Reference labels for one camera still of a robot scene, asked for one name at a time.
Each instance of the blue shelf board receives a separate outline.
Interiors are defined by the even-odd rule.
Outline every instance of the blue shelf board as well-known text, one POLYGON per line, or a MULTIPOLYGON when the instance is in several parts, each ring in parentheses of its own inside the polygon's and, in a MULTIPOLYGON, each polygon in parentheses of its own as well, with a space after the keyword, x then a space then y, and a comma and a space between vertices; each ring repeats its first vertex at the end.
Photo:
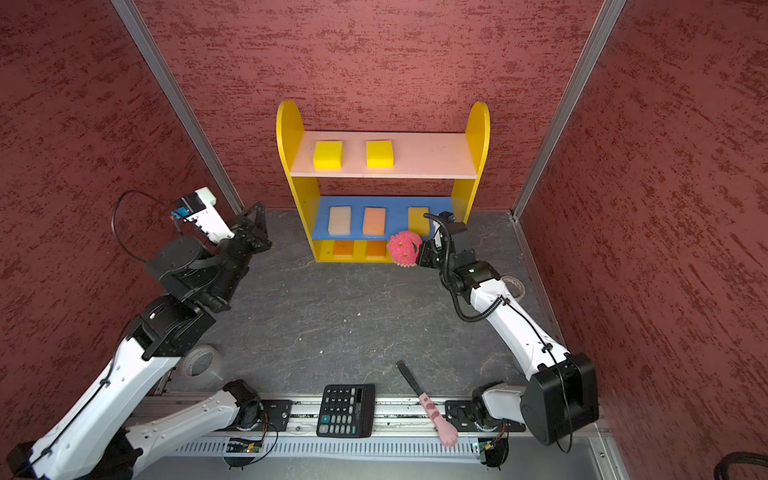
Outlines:
MULTIPOLYGON (((408 230, 409 207, 427 207, 429 213, 435 215, 453 211, 451 197, 321 197, 312 240, 389 240, 392 235, 408 230), (331 207, 352 207, 349 235, 328 234, 328 217, 331 207), (366 207, 386 208, 383 235, 362 234, 362 221, 366 215, 366 207)), ((424 237, 424 240, 435 234, 435 226, 431 222, 430 227, 429 237, 424 237)))

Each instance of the pink plush toy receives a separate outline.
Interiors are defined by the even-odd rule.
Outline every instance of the pink plush toy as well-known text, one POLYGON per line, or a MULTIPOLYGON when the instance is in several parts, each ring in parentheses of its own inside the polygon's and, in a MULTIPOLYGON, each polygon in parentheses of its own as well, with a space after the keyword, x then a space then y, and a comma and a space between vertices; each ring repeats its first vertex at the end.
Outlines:
POLYGON ((419 235, 405 231, 392 235, 386 247, 393 262, 400 266, 415 266, 421 245, 422 238, 419 235))

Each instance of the orange sponge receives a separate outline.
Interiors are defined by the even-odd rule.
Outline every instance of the orange sponge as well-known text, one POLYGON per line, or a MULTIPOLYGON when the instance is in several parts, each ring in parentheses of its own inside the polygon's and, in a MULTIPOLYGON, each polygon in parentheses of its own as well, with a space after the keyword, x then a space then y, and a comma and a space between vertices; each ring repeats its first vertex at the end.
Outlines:
POLYGON ((363 235, 383 235, 386 221, 386 208, 366 208, 366 216, 362 220, 363 235))

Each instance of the metal frame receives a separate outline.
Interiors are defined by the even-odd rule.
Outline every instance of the metal frame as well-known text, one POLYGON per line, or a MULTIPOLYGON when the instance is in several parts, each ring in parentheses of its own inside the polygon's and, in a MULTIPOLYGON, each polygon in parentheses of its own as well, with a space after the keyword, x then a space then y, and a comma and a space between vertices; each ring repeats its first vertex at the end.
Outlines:
POLYGON ((541 174, 544 173, 544 168, 549 162, 549 157, 552 155, 555 145, 557 145, 560 135, 565 129, 565 125, 568 123, 568 119, 573 112, 576 102, 584 90, 584 86, 587 84, 592 70, 595 64, 598 62, 600 53, 603 51, 605 42, 608 40, 608 36, 611 34, 616 20, 621 13, 621 9, 624 7, 626 0, 605 0, 603 6, 598 12, 598 17, 594 21, 592 31, 589 33, 587 43, 584 44, 584 49, 581 50, 581 55, 576 62, 576 67, 571 75, 571 80, 568 82, 568 86, 565 88, 563 97, 560 100, 558 109, 554 113, 552 122, 549 124, 549 129, 544 137, 544 141, 541 142, 541 149, 539 149, 536 158, 533 160, 533 166, 531 167, 531 173, 528 174, 528 178, 523 183, 523 188, 520 190, 515 205, 512 208, 512 217, 515 220, 520 220, 520 216, 531 199, 531 195, 536 188, 541 174))
MULTIPOLYGON (((274 457, 327 457, 358 460, 398 459, 408 461, 426 460, 432 462, 469 462, 478 461, 478 438, 493 436, 478 432, 460 432, 457 447, 445 449, 435 431, 435 426, 427 417, 417 397, 412 396, 377 396, 374 409, 372 434, 366 439, 339 440, 316 436, 319 420, 321 396, 263 396, 269 400, 285 399, 293 402, 288 418, 287 430, 280 433, 280 448, 274 457)), ((151 424, 185 406, 210 398, 203 393, 174 393, 173 395, 146 397, 134 410, 126 426, 136 423, 151 424)), ((445 401, 466 400, 468 397, 434 397, 437 409, 445 414, 445 401)), ((215 431, 180 447, 172 456, 221 457, 229 437, 260 437, 259 432, 215 431)), ((269 445, 275 435, 267 433, 269 445)), ((529 431, 509 432, 506 437, 511 442, 533 440, 529 431)), ((611 438, 611 430, 605 418, 600 415, 595 423, 574 433, 576 439, 589 442, 594 455, 595 465, 602 480, 628 480, 629 476, 611 438)), ((263 456, 268 447, 255 453, 228 453, 227 456, 263 456)))
POLYGON ((539 306, 541 307, 541 311, 544 314, 544 320, 546 321, 545 325, 541 325, 541 328, 546 330, 550 335, 554 337, 555 340, 558 341, 561 345, 568 347, 565 345, 565 339, 563 338, 563 332, 560 331, 560 325, 558 324, 557 319, 554 316, 554 310, 552 309, 552 304, 549 303, 549 296, 547 295, 547 290, 544 288, 544 283, 541 281, 541 276, 538 274, 538 269, 536 268, 536 262, 533 259, 533 254, 531 253, 531 248, 528 245, 528 241, 525 239, 525 233, 523 233, 522 225, 520 224, 520 220, 515 219, 512 217, 512 228, 515 230, 515 237, 518 240, 518 244, 520 245, 520 251, 523 255, 523 261, 525 262, 525 269, 528 271, 528 276, 531 277, 531 283, 533 284, 533 290, 536 292, 536 299, 538 300, 539 306))
MULTIPOLYGON (((288 426, 286 432, 281 432, 280 436, 299 436, 315 437, 316 427, 319 420, 320 405, 323 402, 322 396, 283 396, 269 395, 261 396, 269 400, 290 400, 293 402, 288 426)), ((153 421, 163 418, 180 409, 192 406, 198 402, 210 398, 210 394, 205 393, 185 393, 174 392, 162 396, 145 397, 133 415, 126 421, 125 426, 138 424, 151 424, 153 421)), ((445 415, 445 402, 447 400, 471 400, 470 397, 430 397, 435 403, 437 410, 445 415)), ((414 396, 376 396, 376 407, 373 412, 373 431, 372 437, 434 437, 437 438, 435 425, 427 416, 424 408, 419 403, 419 397, 414 396)), ((599 437, 605 432, 609 432, 601 423, 596 422, 579 429, 574 433, 575 438, 581 437, 599 437)), ((206 437, 233 436, 232 432, 216 431, 205 435, 206 437)), ((460 432, 461 437, 477 437, 477 432, 460 432)), ((509 432, 509 438, 522 437, 533 438, 528 431, 509 432)))
POLYGON ((184 97, 184 93, 181 91, 174 75, 170 72, 170 68, 165 59, 163 59, 163 55, 160 53, 160 49, 154 42, 154 39, 147 28, 147 24, 144 23, 136 4, 133 3, 133 0, 111 1, 125 24, 125 28, 128 29, 128 33, 131 34, 136 46, 144 56, 144 60, 152 70, 154 77, 157 79, 157 83, 160 84, 163 92, 165 92, 165 96, 168 97, 168 101, 176 111, 176 115, 178 115, 184 128, 187 129, 187 133, 190 135, 192 142, 195 147, 197 147, 197 151, 200 152, 201 157, 208 166, 208 170, 210 170, 211 175, 213 175, 216 184, 226 197, 227 202, 229 202, 234 213, 236 215, 240 214, 244 208, 243 201, 240 199, 234 185, 232 185, 232 181, 219 161, 219 157, 216 155, 214 147, 205 136, 205 132, 200 126, 200 122, 197 121, 197 117, 195 117, 192 107, 189 105, 189 102, 187 102, 187 98, 184 97))

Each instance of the yellow shelf side panel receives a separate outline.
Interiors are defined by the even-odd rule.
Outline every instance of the yellow shelf side panel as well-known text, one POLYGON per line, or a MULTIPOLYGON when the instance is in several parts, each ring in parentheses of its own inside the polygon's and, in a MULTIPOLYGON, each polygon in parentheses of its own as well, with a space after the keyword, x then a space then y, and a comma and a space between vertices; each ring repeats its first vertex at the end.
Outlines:
POLYGON ((465 135, 478 176, 474 180, 454 180, 451 201, 456 220, 467 223, 485 167, 485 159, 488 157, 488 145, 491 140, 491 114, 488 112, 488 105, 479 101, 472 106, 465 135))
POLYGON ((296 201, 306 238, 310 241, 312 255, 317 261, 320 240, 313 241, 312 232, 315 228, 317 209, 320 206, 320 187, 315 177, 291 177, 290 175, 290 169, 296 159, 296 152, 299 151, 303 136, 304 123, 296 103, 291 100, 281 102, 277 109, 277 150, 280 152, 280 162, 283 164, 290 191, 296 201))

